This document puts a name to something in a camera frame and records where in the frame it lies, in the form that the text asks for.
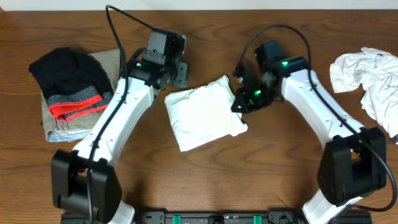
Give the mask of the white printed t-shirt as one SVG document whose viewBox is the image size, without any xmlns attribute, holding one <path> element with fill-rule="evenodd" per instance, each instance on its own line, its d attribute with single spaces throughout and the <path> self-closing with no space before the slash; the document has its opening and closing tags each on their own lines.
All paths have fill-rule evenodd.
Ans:
<svg viewBox="0 0 398 224">
<path fill-rule="evenodd" d="M 180 151 L 246 132 L 248 125 L 242 121 L 242 114 L 231 111 L 234 100 L 226 75 L 207 85 L 167 95 L 164 103 Z"/>
</svg>

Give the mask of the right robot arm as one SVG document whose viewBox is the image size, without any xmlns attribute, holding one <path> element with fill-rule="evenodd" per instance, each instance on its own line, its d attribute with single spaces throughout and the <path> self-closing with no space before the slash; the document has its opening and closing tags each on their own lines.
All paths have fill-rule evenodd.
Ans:
<svg viewBox="0 0 398 224">
<path fill-rule="evenodd" d="M 231 107 L 237 113 L 261 110 L 277 99 L 291 103 L 313 129 L 323 152 L 317 173 L 319 189 L 302 207 L 307 223 L 330 223 L 350 205 L 386 186 L 386 139 L 365 128 L 324 89 L 303 57 L 288 58 L 278 41 L 255 51 L 261 76 L 243 62 L 233 75 L 243 87 Z"/>
</svg>

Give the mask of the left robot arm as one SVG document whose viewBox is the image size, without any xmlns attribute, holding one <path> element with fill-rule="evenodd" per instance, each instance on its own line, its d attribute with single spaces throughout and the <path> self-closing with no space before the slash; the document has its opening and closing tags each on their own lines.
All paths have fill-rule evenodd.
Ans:
<svg viewBox="0 0 398 224">
<path fill-rule="evenodd" d="M 123 202 L 116 175 L 123 147 L 140 117 L 168 86 L 187 86 L 181 61 L 187 38 L 153 28 L 146 48 L 121 58 L 121 78 L 109 105 L 71 152 L 51 160 L 52 200 L 89 223 L 132 223 L 135 209 Z"/>
</svg>

